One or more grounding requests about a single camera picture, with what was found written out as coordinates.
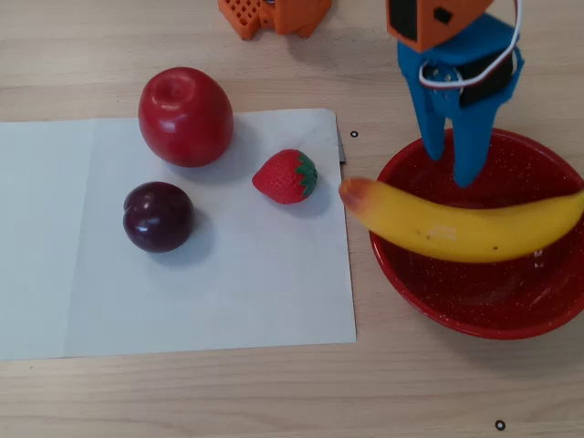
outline white cable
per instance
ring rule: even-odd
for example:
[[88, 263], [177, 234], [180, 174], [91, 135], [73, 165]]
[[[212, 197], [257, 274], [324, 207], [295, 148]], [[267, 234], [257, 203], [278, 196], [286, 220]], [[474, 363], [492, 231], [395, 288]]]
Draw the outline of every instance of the white cable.
[[428, 64], [428, 61], [426, 61], [422, 64], [422, 66], [420, 67], [420, 72], [418, 73], [418, 78], [422, 85], [430, 89], [460, 89], [463, 87], [471, 87], [485, 80], [485, 78], [489, 76], [493, 72], [493, 70], [497, 68], [499, 64], [501, 64], [509, 56], [509, 54], [513, 52], [517, 45], [517, 40], [519, 39], [519, 31], [521, 30], [521, 20], [523, 18], [523, 0], [516, 0], [515, 6], [516, 6], [516, 24], [515, 32], [513, 33], [513, 37], [511, 38], [511, 43], [509, 44], [509, 47], [489, 65], [489, 67], [485, 68], [483, 73], [474, 78], [466, 80], [454, 80], [450, 82], [439, 82], [435, 80], [429, 80], [423, 76], [423, 70]]

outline dark red plum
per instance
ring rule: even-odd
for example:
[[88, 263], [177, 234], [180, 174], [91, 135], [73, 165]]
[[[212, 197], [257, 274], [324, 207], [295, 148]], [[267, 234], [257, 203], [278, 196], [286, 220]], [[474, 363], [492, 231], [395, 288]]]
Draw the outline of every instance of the dark red plum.
[[184, 244], [194, 226], [189, 196], [167, 182], [147, 182], [124, 201], [124, 230], [149, 253], [166, 253]]

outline table surface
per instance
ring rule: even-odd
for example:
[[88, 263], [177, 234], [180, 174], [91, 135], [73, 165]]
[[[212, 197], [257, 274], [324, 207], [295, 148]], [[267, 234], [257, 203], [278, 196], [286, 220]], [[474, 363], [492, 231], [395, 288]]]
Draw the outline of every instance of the table surface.
[[[236, 111], [335, 110], [345, 174], [374, 177], [419, 132], [385, 2], [334, 3], [309, 40], [244, 43], [214, 0], [1, 0], [0, 120], [134, 116], [151, 76], [188, 65]], [[584, 2], [526, 3], [527, 64], [496, 126], [583, 173]], [[0, 437], [485, 438], [498, 419], [507, 436], [584, 436], [584, 317], [466, 337], [393, 291], [351, 219], [349, 247], [356, 344], [0, 363]]]

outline banana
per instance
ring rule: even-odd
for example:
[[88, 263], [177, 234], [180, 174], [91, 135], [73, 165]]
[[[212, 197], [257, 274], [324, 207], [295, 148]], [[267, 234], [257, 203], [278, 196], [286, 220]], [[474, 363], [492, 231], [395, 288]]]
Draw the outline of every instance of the banana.
[[584, 211], [584, 191], [490, 210], [431, 203], [383, 182], [340, 185], [340, 197], [380, 237], [441, 260], [493, 263], [526, 256], [571, 230]]

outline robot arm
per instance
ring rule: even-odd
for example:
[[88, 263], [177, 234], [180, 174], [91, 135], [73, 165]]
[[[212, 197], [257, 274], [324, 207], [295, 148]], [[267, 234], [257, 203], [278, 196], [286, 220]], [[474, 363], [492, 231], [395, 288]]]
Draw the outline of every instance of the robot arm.
[[387, 0], [424, 146], [439, 160], [445, 120], [453, 121], [454, 179], [461, 187], [483, 169], [496, 112], [511, 99], [524, 64], [516, 48], [522, 0], [515, 28], [484, 12], [491, 3]]

